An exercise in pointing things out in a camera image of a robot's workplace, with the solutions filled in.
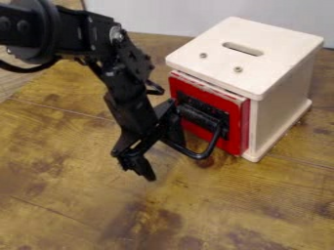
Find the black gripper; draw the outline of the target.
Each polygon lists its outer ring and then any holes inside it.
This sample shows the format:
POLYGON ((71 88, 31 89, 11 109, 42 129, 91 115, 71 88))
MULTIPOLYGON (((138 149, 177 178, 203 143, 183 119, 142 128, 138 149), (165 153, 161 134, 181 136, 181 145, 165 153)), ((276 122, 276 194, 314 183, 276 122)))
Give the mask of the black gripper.
POLYGON ((169 99, 153 106, 146 92, 122 101, 113 91, 106 93, 105 101, 122 128, 111 155, 118 158, 125 170, 134 170, 139 176, 154 182, 155 173, 143 155, 158 141, 167 145, 186 145, 177 102, 169 99))

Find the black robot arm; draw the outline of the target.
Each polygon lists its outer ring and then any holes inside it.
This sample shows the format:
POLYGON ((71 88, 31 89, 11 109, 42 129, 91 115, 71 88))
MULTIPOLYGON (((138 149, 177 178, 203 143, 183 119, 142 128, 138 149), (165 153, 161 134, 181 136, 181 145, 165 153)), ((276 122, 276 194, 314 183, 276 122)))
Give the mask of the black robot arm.
POLYGON ((150 81, 150 55, 134 44, 127 30, 113 18, 71 10, 51 0, 0 3, 0 45, 31 68, 0 60, 0 68, 34 73, 60 60, 87 66, 107 87, 105 101, 122 128, 111 155, 122 167, 147 180, 157 179, 146 152, 159 141, 186 143, 173 99, 154 106, 151 95, 165 89, 150 81))

